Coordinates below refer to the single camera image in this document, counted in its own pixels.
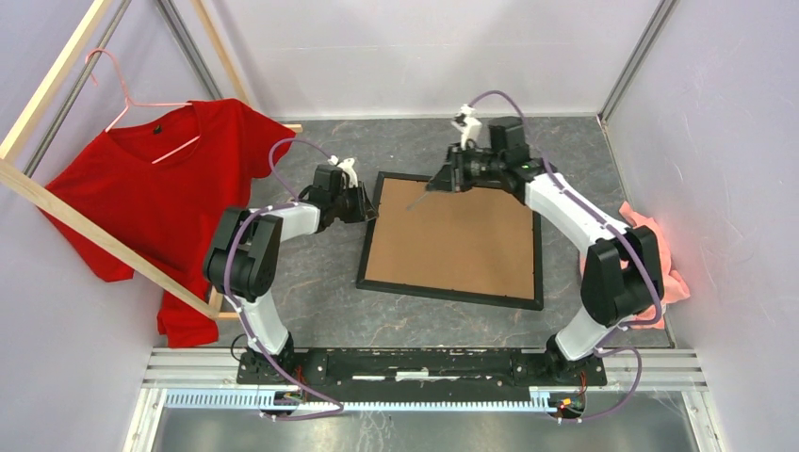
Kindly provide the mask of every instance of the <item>crumpled fabric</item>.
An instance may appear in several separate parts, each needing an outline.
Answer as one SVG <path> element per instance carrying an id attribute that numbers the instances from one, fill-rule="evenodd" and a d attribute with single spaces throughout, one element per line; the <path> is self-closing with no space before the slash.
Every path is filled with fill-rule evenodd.
<path id="1" fill-rule="evenodd" d="M 658 226 L 658 223 L 655 222 L 653 218 L 645 217 L 638 212 L 632 210 L 632 207 L 629 206 L 629 203 L 624 202 L 619 208 L 619 214 L 629 223 L 630 226 L 637 228 L 639 226 L 646 226 L 655 233 L 655 236 L 658 239 L 658 249 L 660 251 L 660 271 L 663 274 L 663 300 L 660 302 L 660 305 L 663 307 L 663 311 L 666 310 L 666 305 L 675 303 L 677 301 L 686 299 L 691 296 L 691 290 L 688 288 L 688 284 L 682 279 L 679 272 L 672 268 L 672 252 L 669 248 L 669 243 L 666 241 L 666 238 L 663 236 L 663 231 Z M 580 259 L 579 262 L 579 272 L 580 275 L 582 274 L 583 269 L 585 268 L 585 259 Z M 640 313 L 639 315 L 635 316 L 636 320 L 651 320 L 655 317 L 655 307 L 650 306 L 649 309 Z M 659 330 L 663 330 L 665 328 L 665 321 L 663 318 L 654 325 L 636 325 L 632 328 L 635 329 L 646 329 L 646 328 L 656 328 Z"/>

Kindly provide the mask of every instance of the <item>clothes hanger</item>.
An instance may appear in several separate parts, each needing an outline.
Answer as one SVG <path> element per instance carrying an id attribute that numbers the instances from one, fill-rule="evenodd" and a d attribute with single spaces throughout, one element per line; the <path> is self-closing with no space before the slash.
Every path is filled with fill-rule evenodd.
<path id="1" fill-rule="evenodd" d="M 111 124 L 108 125 L 108 127 L 106 127 L 106 132 L 108 132 L 109 130 L 111 130 L 111 128 L 113 128 L 115 125 L 117 125 L 117 122 L 119 122 L 122 119 L 122 117 L 125 115 L 125 113 L 127 113 L 128 110 L 130 110 L 131 106 L 188 106 L 188 105 L 191 105 L 190 103 L 187 103 L 187 102 L 165 103 L 165 104 L 145 104 L 145 103 L 142 103 L 142 102 L 136 102 L 133 99 L 133 97 L 130 96 L 130 91 L 128 90 L 127 84 L 124 81 L 124 77 L 122 77 L 122 68 L 120 67 L 120 62 L 119 62 L 119 60 L 117 60 L 117 58 L 114 56 L 114 54 L 108 52 L 108 50 L 106 50 L 106 49 L 100 49 L 100 48 L 91 49 L 89 51 L 89 53 L 86 54 L 86 62 L 88 63 L 89 62 L 89 58 L 91 58 L 92 55 L 94 55 L 94 54 L 96 54 L 98 52 L 108 55 L 108 57 L 111 58 L 111 61 L 114 63 L 114 71 L 116 71 L 117 77 L 120 79 L 120 86 L 122 86 L 122 94 L 124 94 L 124 100 L 125 100 L 125 108 L 124 108 L 124 110 L 122 111 L 122 113 L 120 113 L 120 116 L 118 116 L 114 121 L 111 122 Z M 94 85 L 97 85 L 97 78 L 94 76 L 94 74 L 91 75 L 91 81 L 94 83 Z M 183 145 L 179 146 L 174 151 L 170 151 L 168 153 L 165 153 L 164 155 L 161 155 L 156 160 L 153 160 L 152 163 L 153 164 L 158 163 L 161 160 L 169 157 L 170 155 L 173 155 L 174 153 L 177 153 L 178 151 L 181 151 L 181 150 L 185 149 L 189 144 L 197 141 L 198 139 L 200 139 L 199 135 L 197 137 L 194 137 L 194 138 L 190 139 L 189 141 L 187 141 Z"/>

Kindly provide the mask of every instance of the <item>cork board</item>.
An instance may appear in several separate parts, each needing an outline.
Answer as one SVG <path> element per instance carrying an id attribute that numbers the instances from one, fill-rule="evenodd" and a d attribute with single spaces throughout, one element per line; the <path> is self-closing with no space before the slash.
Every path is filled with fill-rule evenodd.
<path id="1" fill-rule="evenodd" d="M 542 310 L 540 217 L 490 186 L 424 193 L 429 176 L 381 172 L 356 286 Z"/>

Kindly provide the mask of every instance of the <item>red t-shirt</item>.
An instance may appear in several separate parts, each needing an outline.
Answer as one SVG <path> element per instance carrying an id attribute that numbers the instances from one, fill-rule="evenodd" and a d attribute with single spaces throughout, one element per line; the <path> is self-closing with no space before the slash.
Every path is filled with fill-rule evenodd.
<path id="1" fill-rule="evenodd" d="M 269 148 L 287 137 L 294 133 L 238 100 L 191 101 L 148 124 L 104 131 L 47 189 L 204 299 L 203 259 L 222 212 L 247 205 L 251 179 L 270 173 Z M 281 146 L 276 160 L 288 148 Z M 104 281 L 133 277 L 131 267 L 47 217 Z M 170 347 L 219 337 L 213 320 L 168 292 L 158 331 Z"/>

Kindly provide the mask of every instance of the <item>white wall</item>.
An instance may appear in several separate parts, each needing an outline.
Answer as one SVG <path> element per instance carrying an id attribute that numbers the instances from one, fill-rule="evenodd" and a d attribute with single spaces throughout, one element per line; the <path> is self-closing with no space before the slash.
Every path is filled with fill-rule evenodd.
<path id="1" fill-rule="evenodd" d="M 488 89 L 508 91 L 530 114 L 594 114 L 658 1 L 206 3 L 264 112 L 373 118 L 450 116 Z M 188 2 L 178 5 L 199 35 Z M 491 102 L 485 111 L 509 111 Z"/>
<path id="2" fill-rule="evenodd" d="M 799 3 L 680 2 L 611 117 L 634 205 L 672 242 L 732 450 L 795 450 Z"/>
<path id="3" fill-rule="evenodd" d="M 0 135 L 16 120 L 90 3 L 4 3 Z M 152 2 L 132 3 L 109 49 L 120 58 L 134 97 L 154 102 L 204 98 Z M 75 66 L 70 84 L 81 65 Z M 109 62 L 102 60 L 95 73 L 100 86 L 86 85 L 36 180 L 51 180 L 122 111 Z M 163 112 L 132 110 L 124 121 L 147 121 Z M 155 342 L 161 290 L 140 276 L 100 281 L 38 210 L 4 186 L 0 287 L 0 449 L 120 450 Z"/>

